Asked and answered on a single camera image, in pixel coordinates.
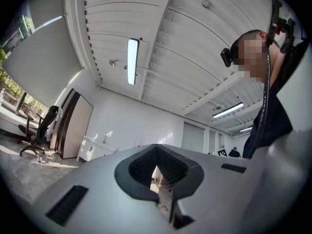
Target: floor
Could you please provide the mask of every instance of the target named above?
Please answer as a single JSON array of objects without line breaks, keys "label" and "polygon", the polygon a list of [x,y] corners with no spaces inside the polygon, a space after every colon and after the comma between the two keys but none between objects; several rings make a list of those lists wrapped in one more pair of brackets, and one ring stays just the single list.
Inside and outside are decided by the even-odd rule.
[{"label": "floor", "polygon": [[0,172],[12,192],[31,204],[50,185],[82,164],[76,158],[62,159],[47,147],[44,155],[37,150],[41,157],[38,163],[30,150],[20,156],[23,146],[14,138],[0,135]]}]

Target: white machine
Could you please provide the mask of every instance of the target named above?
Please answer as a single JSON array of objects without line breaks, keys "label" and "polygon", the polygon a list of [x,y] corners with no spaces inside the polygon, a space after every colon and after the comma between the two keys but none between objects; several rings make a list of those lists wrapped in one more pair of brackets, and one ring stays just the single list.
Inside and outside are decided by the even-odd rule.
[{"label": "white machine", "polygon": [[[294,131],[252,159],[220,157],[170,145],[146,145],[83,164],[48,188],[29,215],[47,233],[261,233],[291,208],[312,161],[311,46],[280,91]],[[304,93],[287,105],[285,90]],[[298,116],[305,118],[300,123]],[[158,166],[172,187],[170,221],[150,191]]]}]

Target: cabinet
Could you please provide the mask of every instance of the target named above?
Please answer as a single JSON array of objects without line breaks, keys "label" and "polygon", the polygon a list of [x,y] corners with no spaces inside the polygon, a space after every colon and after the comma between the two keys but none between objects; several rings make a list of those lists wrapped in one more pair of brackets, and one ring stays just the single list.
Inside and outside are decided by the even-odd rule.
[{"label": "cabinet", "polygon": [[117,149],[105,147],[105,144],[97,143],[92,138],[85,136],[81,143],[77,160],[81,157],[86,161],[90,161],[91,159],[113,154],[116,151]]}]

